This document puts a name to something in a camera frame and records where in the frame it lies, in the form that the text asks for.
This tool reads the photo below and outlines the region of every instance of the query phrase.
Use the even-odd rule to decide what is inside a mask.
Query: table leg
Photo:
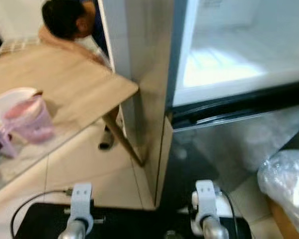
[[[107,127],[110,129],[112,134],[118,139],[118,141],[123,145],[125,150],[131,155],[131,157],[136,161],[136,163],[143,167],[144,163],[140,160],[140,158],[135,153],[133,147],[130,142],[125,138],[121,128],[116,124],[115,119],[111,116],[111,112],[102,116]]]

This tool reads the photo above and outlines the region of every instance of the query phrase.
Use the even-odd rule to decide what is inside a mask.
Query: black cable
[[[14,212],[14,214],[11,218],[11,221],[10,221],[10,234],[11,234],[12,239],[15,239],[15,235],[14,235],[14,231],[13,231],[14,220],[15,220],[15,217],[16,217],[17,213],[21,210],[21,208],[23,208],[23,206],[25,204],[27,204],[28,202],[31,202],[32,200],[34,200],[38,197],[41,197],[41,196],[46,195],[46,194],[51,194],[51,193],[64,193],[64,194],[67,194],[68,190],[52,190],[52,191],[40,193],[40,194],[37,194],[37,195],[33,196],[32,198],[26,200],[24,203],[22,203],[21,206],[19,206],[18,209]]]
[[[230,200],[229,195],[225,191],[221,190],[221,192],[225,195],[225,197],[227,198],[227,200],[229,202],[231,213],[233,214],[233,220],[234,220],[234,226],[235,226],[235,238],[238,239],[238,225],[237,225],[237,219],[236,219],[233,203]]]

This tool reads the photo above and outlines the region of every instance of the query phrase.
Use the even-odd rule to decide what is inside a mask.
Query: plastic bag
[[[299,232],[299,150],[284,150],[258,171],[261,191],[279,203]]]

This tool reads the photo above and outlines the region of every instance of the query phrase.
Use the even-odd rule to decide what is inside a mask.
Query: black hair
[[[48,0],[42,6],[42,16],[50,32],[60,38],[71,39],[78,32],[76,20],[85,14],[78,0]]]

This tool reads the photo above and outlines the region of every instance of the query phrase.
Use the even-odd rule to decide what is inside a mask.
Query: white bowl
[[[0,95],[0,124],[1,118],[12,106],[27,100],[37,92],[37,89],[30,87],[15,88]]]

